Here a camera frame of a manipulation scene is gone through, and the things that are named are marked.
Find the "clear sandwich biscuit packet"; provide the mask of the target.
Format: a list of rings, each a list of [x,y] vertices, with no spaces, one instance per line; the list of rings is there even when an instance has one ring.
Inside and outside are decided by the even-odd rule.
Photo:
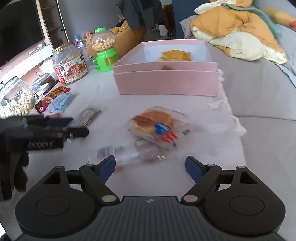
[[[88,127],[100,114],[105,112],[107,107],[105,106],[90,106],[81,111],[70,123],[71,128]]]

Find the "blue candy packet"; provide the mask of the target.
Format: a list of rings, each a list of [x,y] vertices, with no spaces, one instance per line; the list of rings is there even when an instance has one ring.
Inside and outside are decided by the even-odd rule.
[[[46,111],[49,111],[51,113],[53,112],[63,112],[69,104],[73,101],[76,94],[73,92],[67,92],[60,94],[55,99],[51,101],[51,103],[48,105]]]

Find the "glass jar dark contents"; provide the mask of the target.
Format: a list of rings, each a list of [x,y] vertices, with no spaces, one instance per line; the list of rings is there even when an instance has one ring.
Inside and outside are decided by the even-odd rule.
[[[37,72],[36,75],[38,78],[32,83],[31,93],[38,99],[39,97],[45,96],[57,82],[49,73],[40,74],[40,72]]]

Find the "black television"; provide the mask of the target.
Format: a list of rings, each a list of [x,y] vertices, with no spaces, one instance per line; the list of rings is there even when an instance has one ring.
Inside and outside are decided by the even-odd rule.
[[[1,66],[42,40],[35,1],[14,1],[1,9]]]

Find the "clear bread packet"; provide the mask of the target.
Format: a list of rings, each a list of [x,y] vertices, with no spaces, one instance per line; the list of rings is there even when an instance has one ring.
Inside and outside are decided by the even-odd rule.
[[[165,160],[191,132],[186,114],[153,106],[129,119],[124,126],[107,130],[104,143],[90,149],[88,160],[99,162],[114,156],[118,170],[136,163]]]

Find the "pink cardboard box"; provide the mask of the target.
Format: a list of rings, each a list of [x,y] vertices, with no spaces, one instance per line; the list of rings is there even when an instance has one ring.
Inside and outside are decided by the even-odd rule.
[[[189,52],[191,60],[159,60],[171,50]],[[218,64],[202,40],[142,42],[120,58],[113,71],[120,94],[216,96],[220,84]]]

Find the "yellow pillow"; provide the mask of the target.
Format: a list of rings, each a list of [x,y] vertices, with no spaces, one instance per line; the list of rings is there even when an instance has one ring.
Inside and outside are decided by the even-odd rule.
[[[295,28],[295,18],[286,12],[273,8],[263,8],[262,11],[266,13],[276,24]]]

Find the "plastic peanut jar gold lid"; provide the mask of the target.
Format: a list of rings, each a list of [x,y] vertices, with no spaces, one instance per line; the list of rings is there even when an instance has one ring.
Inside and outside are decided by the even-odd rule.
[[[72,84],[88,73],[82,52],[68,42],[52,51],[55,73],[62,85]]]

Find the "dark jacket on chair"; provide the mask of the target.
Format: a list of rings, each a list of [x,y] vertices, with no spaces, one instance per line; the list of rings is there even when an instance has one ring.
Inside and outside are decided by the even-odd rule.
[[[155,24],[165,21],[165,14],[159,0],[119,0],[121,14],[132,30],[144,26],[151,29]]]

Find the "pale yellow snack packet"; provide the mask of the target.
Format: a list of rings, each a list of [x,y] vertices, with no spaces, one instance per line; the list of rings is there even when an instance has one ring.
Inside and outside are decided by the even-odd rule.
[[[156,62],[163,62],[163,61],[165,61],[164,58],[159,58],[159,59],[156,60]]]

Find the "green candy dispenser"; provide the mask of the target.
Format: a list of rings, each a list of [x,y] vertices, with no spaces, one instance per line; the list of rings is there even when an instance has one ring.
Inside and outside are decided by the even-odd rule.
[[[115,34],[106,28],[97,28],[90,38],[91,48],[97,53],[93,63],[96,64],[95,69],[99,72],[112,70],[119,60],[118,52],[114,48],[115,42]]]

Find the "red snack packet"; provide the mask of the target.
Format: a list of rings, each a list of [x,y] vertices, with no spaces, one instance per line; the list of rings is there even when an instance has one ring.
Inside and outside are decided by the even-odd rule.
[[[47,94],[45,97],[41,98],[37,104],[35,105],[35,109],[38,112],[39,115],[43,115],[46,111],[47,107],[50,105],[50,103],[59,95],[69,92],[71,89],[68,87],[57,87],[54,90],[52,90],[49,94]]]

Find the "orange cream quilt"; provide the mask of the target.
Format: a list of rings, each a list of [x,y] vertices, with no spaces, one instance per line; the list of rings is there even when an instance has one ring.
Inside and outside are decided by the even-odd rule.
[[[190,29],[227,56],[254,61],[260,58],[285,64],[288,61],[276,38],[280,29],[252,1],[210,1],[195,9]]]

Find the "grey sofa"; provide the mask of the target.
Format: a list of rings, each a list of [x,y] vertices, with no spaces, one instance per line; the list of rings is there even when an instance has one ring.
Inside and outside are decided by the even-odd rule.
[[[195,39],[190,29],[195,17],[196,13],[181,21],[186,38]],[[287,55],[287,63],[292,60],[295,42],[291,45],[291,48],[280,45]],[[209,47],[224,72],[224,89],[236,115],[295,119],[295,86],[282,71],[287,63],[277,64],[263,58],[247,61],[229,57],[214,45]]]

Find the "orange plush toy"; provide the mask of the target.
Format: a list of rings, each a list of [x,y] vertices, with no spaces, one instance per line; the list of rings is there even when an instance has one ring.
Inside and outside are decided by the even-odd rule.
[[[123,20],[117,26],[110,29],[110,31],[116,37],[114,49],[117,51],[119,58],[121,58],[143,41],[147,30],[145,26],[133,30],[128,25],[128,22]]]

